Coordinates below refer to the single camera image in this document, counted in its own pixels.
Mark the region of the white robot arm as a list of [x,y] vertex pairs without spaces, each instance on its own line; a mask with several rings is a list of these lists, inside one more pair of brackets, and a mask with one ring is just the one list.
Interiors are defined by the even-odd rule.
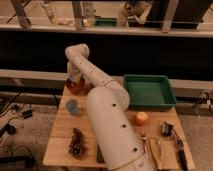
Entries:
[[109,171],[155,171],[128,121],[126,89],[88,60],[86,44],[69,46],[65,55],[94,86],[86,97],[86,111]]

